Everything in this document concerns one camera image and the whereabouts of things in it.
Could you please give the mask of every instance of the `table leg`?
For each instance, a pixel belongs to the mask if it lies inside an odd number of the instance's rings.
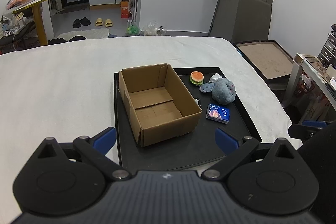
[[[302,73],[302,67],[294,61],[292,72],[289,77],[288,85],[286,88],[285,96],[281,103],[282,107],[287,107],[290,104],[294,91],[296,89],[296,85],[300,79],[301,73]]]
[[[44,31],[40,4],[39,3],[34,4],[31,8],[33,10],[36,32],[37,32],[37,36],[38,36],[39,41],[40,41],[40,45],[41,46],[46,46],[46,45],[48,45],[48,40],[47,40],[47,36],[45,34],[45,31]]]

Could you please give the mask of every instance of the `yellow slipper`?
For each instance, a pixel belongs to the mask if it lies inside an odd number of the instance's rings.
[[[103,25],[103,19],[102,18],[97,18],[96,26],[102,26],[102,25]]]
[[[112,27],[113,23],[110,19],[105,20],[105,27]]]

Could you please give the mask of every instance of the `white tablecloth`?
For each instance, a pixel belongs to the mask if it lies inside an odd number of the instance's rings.
[[[47,136],[71,142],[114,126],[113,79],[123,68],[159,63],[220,67],[263,142],[287,137],[278,99],[226,40],[212,37],[120,37],[75,41],[0,56],[0,223],[20,209],[12,183]],[[291,140],[295,148],[299,140]],[[118,162],[116,145],[107,156]]]

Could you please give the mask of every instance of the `wooden table leg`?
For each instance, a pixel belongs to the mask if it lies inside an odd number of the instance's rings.
[[[34,4],[31,7],[31,9],[33,10],[36,32],[37,32],[37,36],[38,36],[39,41],[40,41],[40,45],[41,46],[46,46],[46,45],[48,45],[48,40],[47,40],[47,36],[45,34],[45,30],[44,30],[44,26],[43,26],[40,4],[39,3]]]

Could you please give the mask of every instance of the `ribbed gray surface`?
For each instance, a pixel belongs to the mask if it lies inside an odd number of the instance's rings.
[[[58,218],[23,214],[14,223],[24,224],[315,224],[308,213],[291,217],[261,216],[240,208],[219,182],[201,180],[194,171],[139,171],[128,181],[112,184],[106,195],[84,212]]]

